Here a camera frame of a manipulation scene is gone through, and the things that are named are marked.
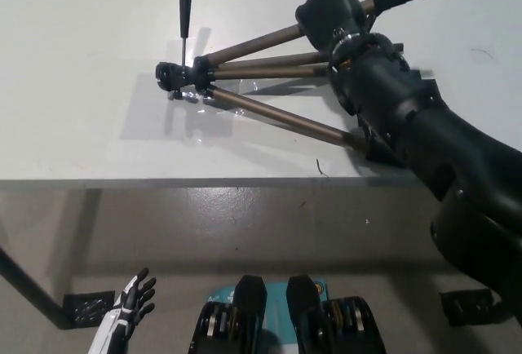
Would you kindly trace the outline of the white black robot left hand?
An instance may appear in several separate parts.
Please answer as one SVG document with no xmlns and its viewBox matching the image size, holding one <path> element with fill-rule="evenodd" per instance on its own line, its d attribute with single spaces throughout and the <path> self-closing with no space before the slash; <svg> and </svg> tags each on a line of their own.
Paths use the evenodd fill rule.
<svg viewBox="0 0 522 354">
<path fill-rule="evenodd" d="M 113 308 L 118 311 L 117 319 L 129 326 L 137 326 L 156 305 L 152 302 L 156 294 L 156 277 L 149 277 L 149 269 L 143 268 L 126 285 Z"/>
</svg>

